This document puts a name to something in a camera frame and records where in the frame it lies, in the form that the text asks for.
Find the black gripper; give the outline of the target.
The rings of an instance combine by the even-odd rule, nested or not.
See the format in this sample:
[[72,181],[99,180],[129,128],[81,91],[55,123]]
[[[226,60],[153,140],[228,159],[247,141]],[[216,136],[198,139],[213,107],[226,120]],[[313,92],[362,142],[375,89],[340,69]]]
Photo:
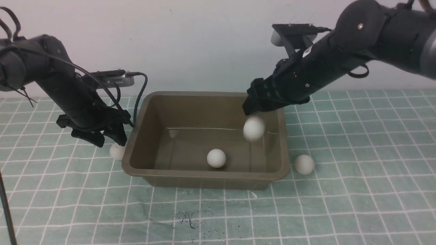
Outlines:
[[60,115],[56,124],[61,128],[72,128],[71,136],[102,148],[107,136],[119,146],[127,141],[124,124],[131,118],[127,110],[119,110],[107,105],[93,104],[67,111]]
[[277,62],[271,76],[254,79],[247,89],[242,105],[246,116],[265,113],[291,104],[305,104],[317,92],[309,74],[314,73],[316,59],[282,59]]

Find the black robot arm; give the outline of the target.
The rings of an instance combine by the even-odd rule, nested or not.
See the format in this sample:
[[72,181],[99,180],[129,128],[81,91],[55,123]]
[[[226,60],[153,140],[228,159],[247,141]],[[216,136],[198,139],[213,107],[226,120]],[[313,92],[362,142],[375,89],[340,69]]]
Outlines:
[[313,93],[358,67],[377,60],[403,71],[435,79],[435,9],[421,0],[394,8],[375,0],[357,0],[339,16],[334,29],[312,24],[274,24],[271,42],[285,47],[288,58],[280,60],[271,76],[254,79],[243,104],[246,116],[305,104]]
[[26,96],[24,88],[36,84],[63,111],[56,124],[71,128],[71,136],[99,148],[105,137],[120,146],[127,142],[124,125],[132,125],[130,114],[123,110],[114,96],[115,104],[108,106],[96,92],[95,84],[108,90],[98,73],[89,73],[71,62],[60,40],[41,35],[29,40],[1,40],[1,91]]

